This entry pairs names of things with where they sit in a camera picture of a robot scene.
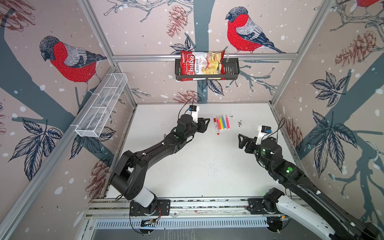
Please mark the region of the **white marker pen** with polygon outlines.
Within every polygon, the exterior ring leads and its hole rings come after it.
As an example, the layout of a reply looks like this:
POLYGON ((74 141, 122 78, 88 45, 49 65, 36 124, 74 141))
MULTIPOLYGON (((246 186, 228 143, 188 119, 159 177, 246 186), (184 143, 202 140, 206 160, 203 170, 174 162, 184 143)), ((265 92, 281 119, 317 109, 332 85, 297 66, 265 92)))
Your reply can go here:
POLYGON ((219 135, 219 134, 220 134, 220 131, 219 131, 219 129, 218 129, 218 123, 217 123, 217 125, 215 126, 215 130, 216 130, 217 135, 219 135))

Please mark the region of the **pink highlighter pen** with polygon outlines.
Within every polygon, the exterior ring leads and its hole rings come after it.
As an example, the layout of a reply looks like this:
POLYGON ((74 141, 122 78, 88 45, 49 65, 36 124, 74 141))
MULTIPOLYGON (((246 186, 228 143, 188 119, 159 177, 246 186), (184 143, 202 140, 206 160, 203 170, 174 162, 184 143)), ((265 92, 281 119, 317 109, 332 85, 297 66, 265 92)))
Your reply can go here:
POLYGON ((219 131, 221 131, 222 128, 221 128, 220 119, 219 119, 218 116, 216 116, 216 120, 217 120, 217 123, 218 123, 218 129, 219 129, 219 131))

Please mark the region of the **yellow highlighter pen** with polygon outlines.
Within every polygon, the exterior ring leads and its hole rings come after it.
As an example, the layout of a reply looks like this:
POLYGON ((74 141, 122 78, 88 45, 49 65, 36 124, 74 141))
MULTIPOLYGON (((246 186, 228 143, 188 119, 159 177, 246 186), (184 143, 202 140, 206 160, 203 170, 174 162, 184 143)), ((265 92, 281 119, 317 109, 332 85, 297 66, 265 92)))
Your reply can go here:
POLYGON ((221 130, 224 130, 223 120, 222 120, 221 116, 219 116, 219 121, 220 121, 221 130))

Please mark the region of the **blue highlighter pen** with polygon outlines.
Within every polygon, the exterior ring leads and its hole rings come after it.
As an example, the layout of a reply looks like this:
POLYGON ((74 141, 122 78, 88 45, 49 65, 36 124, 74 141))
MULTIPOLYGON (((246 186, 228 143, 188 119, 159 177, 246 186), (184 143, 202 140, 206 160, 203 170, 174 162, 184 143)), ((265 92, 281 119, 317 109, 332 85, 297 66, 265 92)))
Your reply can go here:
POLYGON ((226 120, 224 119, 223 115, 221 115, 221 120, 222 120, 223 129, 227 129, 226 120))

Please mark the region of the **pink-red highlighter pen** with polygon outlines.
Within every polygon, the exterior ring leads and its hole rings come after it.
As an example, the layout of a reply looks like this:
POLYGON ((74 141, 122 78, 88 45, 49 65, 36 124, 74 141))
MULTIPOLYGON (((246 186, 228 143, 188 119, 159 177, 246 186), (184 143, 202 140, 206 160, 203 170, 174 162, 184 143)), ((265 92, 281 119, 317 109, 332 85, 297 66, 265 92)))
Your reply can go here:
POLYGON ((228 115, 225 115, 225 120, 226 120, 227 129, 228 130, 231 129, 228 115))

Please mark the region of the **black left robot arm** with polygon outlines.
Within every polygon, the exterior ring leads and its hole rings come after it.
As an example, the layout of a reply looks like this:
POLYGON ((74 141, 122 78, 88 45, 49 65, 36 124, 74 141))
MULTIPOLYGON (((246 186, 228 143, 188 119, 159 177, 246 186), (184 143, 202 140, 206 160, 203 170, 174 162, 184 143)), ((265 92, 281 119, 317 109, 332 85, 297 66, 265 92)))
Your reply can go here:
POLYGON ((169 155, 179 152, 191 142, 196 133, 204 133, 210 123, 209 118, 197 118, 184 114, 169 134, 159 143, 138 152, 126 151, 122 154, 110 174, 111 184, 122 197, 140 204, 147 214, 158 207, 157 196, 144 187, 147 170, 169 155))

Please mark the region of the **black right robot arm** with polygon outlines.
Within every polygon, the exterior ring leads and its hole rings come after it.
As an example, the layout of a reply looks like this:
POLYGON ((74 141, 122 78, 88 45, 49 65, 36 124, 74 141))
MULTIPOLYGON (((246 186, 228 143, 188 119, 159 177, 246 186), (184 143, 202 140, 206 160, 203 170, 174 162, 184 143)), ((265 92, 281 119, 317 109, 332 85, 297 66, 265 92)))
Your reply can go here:
POLYGON ((295 164, 286 161, 277 139, 269 137, 258 142, 258 138, 248 138, 239 134, 239 148, 256 157, 278 184, 296 194, 310 210, 294 202, 277 188, 271 188, 261 203, 249 201, 248 210, 252 214, 267 212, 287 215, 313 232, 322 240, 376 240, 379 229, 372 223, 362 223, 353 217, 326 194, 321 192, 295 164))

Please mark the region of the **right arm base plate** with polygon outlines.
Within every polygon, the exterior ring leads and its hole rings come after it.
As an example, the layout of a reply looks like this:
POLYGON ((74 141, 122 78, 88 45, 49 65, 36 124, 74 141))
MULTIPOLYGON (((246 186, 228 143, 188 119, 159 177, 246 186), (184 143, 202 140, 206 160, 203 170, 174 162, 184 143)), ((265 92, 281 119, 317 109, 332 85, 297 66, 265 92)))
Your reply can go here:
POLYGON ((263 198, 250 198, 247 201, 247 210, 251 215, 282 214, 277 209, 277 201, 265 200, 263 198))

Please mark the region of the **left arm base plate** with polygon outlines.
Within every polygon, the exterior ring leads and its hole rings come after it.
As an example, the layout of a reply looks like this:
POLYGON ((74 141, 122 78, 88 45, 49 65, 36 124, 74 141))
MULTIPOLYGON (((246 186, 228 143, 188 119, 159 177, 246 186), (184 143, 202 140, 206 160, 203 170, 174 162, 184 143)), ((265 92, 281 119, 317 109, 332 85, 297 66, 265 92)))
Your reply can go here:
POLYGON ((168 216, 170 208, 170 200, 155 199, 148 207, 143 207, 138 202, 132 200, 130 203, 130 217, 168 216))

